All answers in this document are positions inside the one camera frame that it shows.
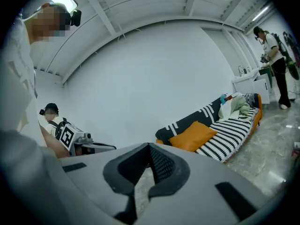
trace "ceiling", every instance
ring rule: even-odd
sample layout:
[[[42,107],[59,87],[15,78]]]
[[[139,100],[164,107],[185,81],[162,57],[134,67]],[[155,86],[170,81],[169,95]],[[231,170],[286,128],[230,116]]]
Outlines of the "ceiling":
[[[254,26],[253,17],[269,4],[268,0],[75,1],[77,9],[82,11],[81,25],[72,26],[63,37],[52,38],[48,43],[35,43],[31,48],[35,68],[59,75],[63,82],[100,47],[144,25],[199,19],[245,31]]]

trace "white wall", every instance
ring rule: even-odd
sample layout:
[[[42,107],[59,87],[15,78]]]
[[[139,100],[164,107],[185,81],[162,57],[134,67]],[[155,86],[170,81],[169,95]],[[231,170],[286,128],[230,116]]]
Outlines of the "white wall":
[[[247,66],[244,65],[244,62],[240,59],[233,45],[229,42],[229,40],[226,38],[224,33],[218,30],[205,30],[205,32],[219,47],[222,54],[225,56],[226,60],[228,61],[233,71],[233,74],[235,76],[240,76],[239,66],[243,66],[245,68],[247,68]]]
[[[154,142],[158,129],[233,91],[229,64],[198,22],[155,24],[126,37],[68,80],[72,119],[95,141]]]
[[[61,77],[39,70],[36,70],[36,73],[36,108],[39,123],[42,126],[47,124],[45,118],[39,115],[39,111],[44,109],[48,103],[55,103],[59,109],[59,115],[68,120],[65,91],[61,84]]]

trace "black rubber pad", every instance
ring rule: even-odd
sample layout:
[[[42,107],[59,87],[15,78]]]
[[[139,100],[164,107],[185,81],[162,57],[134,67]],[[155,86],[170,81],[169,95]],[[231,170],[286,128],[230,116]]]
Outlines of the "black rubber pad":
[[[256,209],[229,182],[221,182],[215,187],[240,221],[256,212]]]
[[[68,166],[64,166],[62,167],[62,169],[67,173],[67,172],[71,172],[80,168],[86,167],[86,164],[84,163],[76,163],[76,164],[72,164],[72,165],[68,165]]]

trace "black cap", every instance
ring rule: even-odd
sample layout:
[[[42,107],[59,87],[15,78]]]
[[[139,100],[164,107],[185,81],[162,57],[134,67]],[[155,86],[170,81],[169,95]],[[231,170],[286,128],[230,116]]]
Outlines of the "black cap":
[[[48,103],[47,106],[45,107],[45,110],[47,109],[52,109],[58,113],[58,107],[55,103]]]

